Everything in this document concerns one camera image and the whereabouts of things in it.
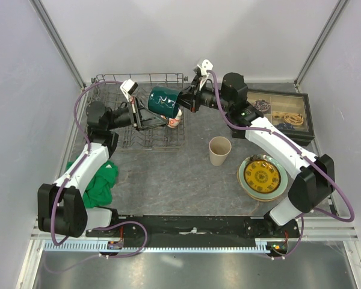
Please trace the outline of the dark teal mug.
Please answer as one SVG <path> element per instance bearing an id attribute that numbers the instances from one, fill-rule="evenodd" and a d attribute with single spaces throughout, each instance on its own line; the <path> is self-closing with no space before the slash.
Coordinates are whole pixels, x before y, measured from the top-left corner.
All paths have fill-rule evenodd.
<path id="1" fill-rule="evenodd" d="M 155 86 L 149 93 L 148 109 L 153 113 L 174 119 L 179 111 L 180 105 L 177 99 L 180 95 L 179 90 Z"/>

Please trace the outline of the white orange patterned bowl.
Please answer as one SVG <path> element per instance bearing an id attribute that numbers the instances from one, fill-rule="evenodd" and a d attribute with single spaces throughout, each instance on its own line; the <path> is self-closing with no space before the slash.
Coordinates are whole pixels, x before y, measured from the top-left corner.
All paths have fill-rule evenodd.
<path id="1" fill-rule="evenodd" d="M 177 115 L 175 118 L 169 118 L 169 117 L 165 117 L 163 115 L 161 115 L 161 117 L 167 121 L 167 127 L 173 129 L 173 128 L 176 128 L 180 121 L 181 121 L 181 118 L 182 118 L 182 110 L 179 109 L 179 111 L 177 112 Z"/>

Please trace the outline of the beige cup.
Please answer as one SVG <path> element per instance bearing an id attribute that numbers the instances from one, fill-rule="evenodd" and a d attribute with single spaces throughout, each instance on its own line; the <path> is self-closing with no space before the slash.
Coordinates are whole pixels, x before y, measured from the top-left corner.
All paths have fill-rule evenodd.
<path id="1" fill-rule="evenodd" d="M 209 142 L 209 157 L 213 166 L 221 166 L 232 150 L 231 142 L 222 136 L 214 137 Z"/>

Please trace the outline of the yellow patterned plate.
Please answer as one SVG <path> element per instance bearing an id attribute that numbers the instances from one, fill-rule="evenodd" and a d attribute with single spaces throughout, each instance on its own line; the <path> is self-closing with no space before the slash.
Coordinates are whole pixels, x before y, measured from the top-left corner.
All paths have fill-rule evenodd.
<path id="1" fill-rule="evenodd" d="M 280 172 L 269 161 L 250 161 L 244 169 L 245 183 L 255 192 L 270 194 L 278 189 L 281 183 Z"/>

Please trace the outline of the green flower plate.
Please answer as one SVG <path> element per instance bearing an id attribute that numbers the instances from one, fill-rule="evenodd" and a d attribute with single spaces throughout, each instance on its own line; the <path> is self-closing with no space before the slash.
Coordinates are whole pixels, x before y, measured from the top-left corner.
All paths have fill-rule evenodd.
<path id="1" fill-rule="evenodd" d="M 240 169 L 242 169 L 244 171 L 245 169 L 245 166 L 250 162 L 250 161 L 254 161 L 254 160 L 265 160 L 265 161 L 269 161 L 271 162 L 272 164 L 274 164 L 277 169 L 279 170 L 280 172 L 280 176 L 281 176 L 281 183 L 280 183 L 280 186 L 278 187 L 278 189 L 275 191 L 284 191 L 286 190 L 287 188 L 287 185 L 288 185 L 288 176 L 287 176 L 287 173 L 286 173 L 286 170 L 282 167 L 282 165 L 280 163 L 278 163 L 274 158 L 272 158 L 271 156 L 268 156 L 268 155 L 261 155 L 261 154 L 258 154 L 258 155 L 252 155 L 250 157 L 247 157 L 242 163 L 241 165 L 238 167 Z"/>

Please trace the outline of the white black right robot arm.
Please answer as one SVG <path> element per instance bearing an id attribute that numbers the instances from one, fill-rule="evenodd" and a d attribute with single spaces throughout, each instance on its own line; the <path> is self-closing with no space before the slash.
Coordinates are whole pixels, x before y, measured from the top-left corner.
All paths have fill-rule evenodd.
<path id="1" fill-rule="evenodd" d="M 312 211 L 334 192 L 334 161 L 328 155 L 318 157 L 281 133 L 249 103 L 247 93 L 241 74 L 227 73 L 218 82 L 212 70 L 197 71 L 185 90 L 153 87 L 143 108 L 166 125 L 180 119 L 182 108 L 193 113 L 201 105 L 216 108 L 232 131 L 244 132 L 245 139 L 270 154 L 294 180 L 287 197 L 265 215 L 265 233 L 277 237 L 290 220 Z"/>

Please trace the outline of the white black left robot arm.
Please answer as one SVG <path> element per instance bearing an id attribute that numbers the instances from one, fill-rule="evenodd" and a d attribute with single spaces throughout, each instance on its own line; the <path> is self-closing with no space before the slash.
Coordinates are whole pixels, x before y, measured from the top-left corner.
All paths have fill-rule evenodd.
<path id="1" fill-rule="evenodd" d="M 57 236 L 80 237 L 86 230 L 99 228 L 107 237 L 120 230 L 120 222 L 111 209 L 96 206 L 87 209 L 84 194 L 97 171 L 115 152 L 119 139 L 114 129 L 132 126 L 146 130 L 166 126 L 175 115 L 156 105 L 143 105 L 137 98 L 116 110 L 95 101 L 88 105 L 86 145 L 79 157 L 53 184 L 42 184 L 37 192 L 39 230 Z"/>

